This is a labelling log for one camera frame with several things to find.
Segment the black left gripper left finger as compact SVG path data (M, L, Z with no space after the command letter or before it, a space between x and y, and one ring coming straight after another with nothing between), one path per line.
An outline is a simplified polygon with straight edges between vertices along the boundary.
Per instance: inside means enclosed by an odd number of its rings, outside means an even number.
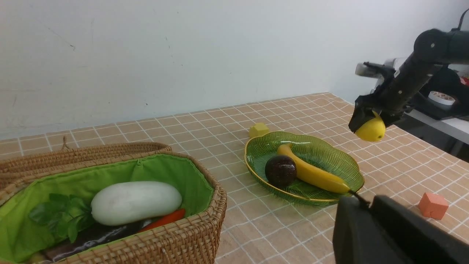
M354 197L339 199L333 251L337 264L413 263L373 218L368 204Z

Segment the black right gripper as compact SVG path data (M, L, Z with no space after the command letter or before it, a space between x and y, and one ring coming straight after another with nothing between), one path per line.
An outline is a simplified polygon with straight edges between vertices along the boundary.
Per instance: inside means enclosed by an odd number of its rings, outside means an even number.
M374 110L380 115L385 127L400 122L407 111L408 101L417 93L417 84L395 83L369 95L360 95L355 100L353 115L348 123L350 131L355 133L366 122L375 118Z

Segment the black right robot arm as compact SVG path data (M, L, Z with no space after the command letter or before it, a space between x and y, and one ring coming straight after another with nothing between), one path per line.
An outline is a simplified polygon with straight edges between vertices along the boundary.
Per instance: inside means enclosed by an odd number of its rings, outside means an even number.
M352 118L348 124L353 133L378 115L389 127L410 112L409 102L442 67L467 65L469 60L468 32L443 32L430 29L415 40L413 52L399 69L372 62L359 63L355 73L383 81L369 95L355 100Z

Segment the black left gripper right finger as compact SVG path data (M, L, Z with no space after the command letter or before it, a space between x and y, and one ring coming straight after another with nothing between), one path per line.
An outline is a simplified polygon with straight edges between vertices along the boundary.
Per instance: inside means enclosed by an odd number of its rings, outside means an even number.
M468 244L456 239L390 197L377 195L372 216L414 264L467 264Z

